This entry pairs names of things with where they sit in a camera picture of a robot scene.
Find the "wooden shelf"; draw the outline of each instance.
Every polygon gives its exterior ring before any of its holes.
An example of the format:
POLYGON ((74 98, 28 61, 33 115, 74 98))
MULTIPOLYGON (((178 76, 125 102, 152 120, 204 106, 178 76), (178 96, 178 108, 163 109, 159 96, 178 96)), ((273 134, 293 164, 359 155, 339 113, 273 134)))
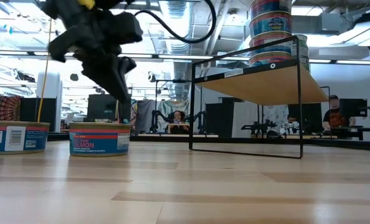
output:
MULTIPOLYGON (((328 96, 301 68, 302 103, 328 101, 328 96)), ((244 68, 231 72, 196 78, 195 84, 260 105, 298 104, 296 60, 244 68)))

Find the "person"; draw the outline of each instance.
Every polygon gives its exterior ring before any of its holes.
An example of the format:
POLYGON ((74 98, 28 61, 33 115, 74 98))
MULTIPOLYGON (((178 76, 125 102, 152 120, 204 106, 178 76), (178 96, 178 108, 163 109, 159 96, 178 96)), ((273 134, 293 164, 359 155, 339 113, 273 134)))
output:
POLYGON ((322 127, 325 131, 330 131, 331 128, 349 127, 355 125, 354 117, 347 117, 340 114, 340 101, 338 96, 330 95, 330 109, 323 117, 322 127))
MULTIPOLYGON (((173 124, 185 124, 185 113, 182 111, 174 112, 173 124)), ((170 133, 172 134, 186 134, 189 132, 189 126, 186 125, 170 125, 170 133)))

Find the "woman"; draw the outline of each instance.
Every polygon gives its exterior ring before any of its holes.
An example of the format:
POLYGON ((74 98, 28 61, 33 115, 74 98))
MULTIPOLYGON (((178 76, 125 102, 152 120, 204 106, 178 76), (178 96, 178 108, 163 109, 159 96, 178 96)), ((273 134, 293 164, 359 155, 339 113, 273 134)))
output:
MULTIPOLYGON (((185 113, 175 111, 172 124, 185 124, 185 113)), ((188 125, 169 125, 169 129, 171 134, 187 134, 189 132, 188 125)))

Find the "ceiling duct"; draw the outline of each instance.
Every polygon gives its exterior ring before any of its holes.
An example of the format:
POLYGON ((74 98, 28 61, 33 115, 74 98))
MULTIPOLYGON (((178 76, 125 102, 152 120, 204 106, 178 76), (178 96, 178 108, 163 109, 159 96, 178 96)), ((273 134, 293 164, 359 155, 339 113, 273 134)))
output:
MULTIPOLYGON (((181 37, 189 38, 191 32, 191 12, 192 4, 184 1, 160 1, 161 12, 163 16, 170 21, 172 30, 181 37)), ((166 40, 167 50, 170 54, 186 55, 189 54, 189 44, 181 42, 180 40, 166 40)), ((174 63, 174 76, 172 79, 189 79, 186 76, 187 63, 173 62, 174 63)), ((182 85, 173 85, 175 99, 180 100, 183 95, 187 96, 182 85)))

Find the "barcode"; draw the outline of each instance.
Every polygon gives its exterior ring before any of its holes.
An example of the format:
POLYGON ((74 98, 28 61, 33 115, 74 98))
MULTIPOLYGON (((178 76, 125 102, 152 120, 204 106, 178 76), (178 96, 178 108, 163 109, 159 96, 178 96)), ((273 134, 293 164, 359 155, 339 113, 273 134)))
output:
POLYGON ((26 141, 26 147, 35 147, 37 144, 36 140, 27 140, 26 141))
POLYGON ((9 137, 9 144, 12 146, 20 146, 22 142, 22 131, 12 130, 9 137))

